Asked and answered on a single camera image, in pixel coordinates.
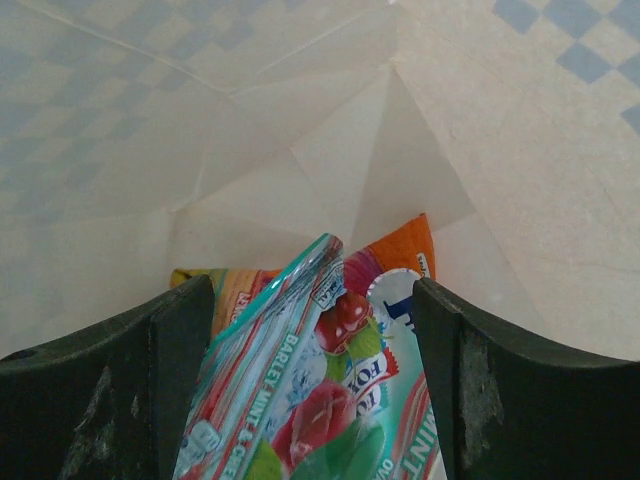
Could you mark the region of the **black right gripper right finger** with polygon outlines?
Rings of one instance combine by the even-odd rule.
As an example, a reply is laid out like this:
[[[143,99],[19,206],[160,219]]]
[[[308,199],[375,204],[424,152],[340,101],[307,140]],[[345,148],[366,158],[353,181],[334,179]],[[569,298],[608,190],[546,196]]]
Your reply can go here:
[[[635,479],[639,365],[523,329],[424,278],[412,317],[450,479]]]

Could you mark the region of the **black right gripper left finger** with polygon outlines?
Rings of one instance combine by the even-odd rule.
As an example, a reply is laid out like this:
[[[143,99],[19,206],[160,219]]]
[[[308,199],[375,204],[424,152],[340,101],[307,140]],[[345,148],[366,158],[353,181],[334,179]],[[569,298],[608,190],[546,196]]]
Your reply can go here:
[[[169,479],[210,343],[197,276],[1,362],[5,479]]]

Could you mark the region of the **orange fox's candy bag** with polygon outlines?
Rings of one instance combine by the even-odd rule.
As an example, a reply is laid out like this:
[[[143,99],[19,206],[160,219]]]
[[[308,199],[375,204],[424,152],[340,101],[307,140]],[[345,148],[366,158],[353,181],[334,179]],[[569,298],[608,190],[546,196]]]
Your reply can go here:
[[[393,320],[413,326],[414,283],[436,273],[435,252],[424,213],[349,255],[344,260],[344,284],[383,310]],[[212,333],[231,325],[248,304],[274,279],[278,270],[175,269],[169,286],[206,275],[215,295]]]

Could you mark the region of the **green fox's candy bag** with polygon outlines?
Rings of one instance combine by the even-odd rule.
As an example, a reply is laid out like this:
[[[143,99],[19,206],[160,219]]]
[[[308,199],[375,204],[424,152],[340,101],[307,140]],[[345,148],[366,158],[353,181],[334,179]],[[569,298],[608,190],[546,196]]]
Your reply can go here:
[[[439,453],[414,326],[344,284],[316,241],[205,356],[177,479],[428,479]]]

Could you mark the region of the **blue checkered paper bag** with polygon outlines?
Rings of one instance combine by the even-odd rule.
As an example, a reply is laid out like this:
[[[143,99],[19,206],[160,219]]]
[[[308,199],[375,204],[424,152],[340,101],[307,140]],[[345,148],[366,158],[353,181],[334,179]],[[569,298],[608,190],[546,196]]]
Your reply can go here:
[[[637,359],[638,3],[1,5],[3,354],[422,213],[449,289]]]

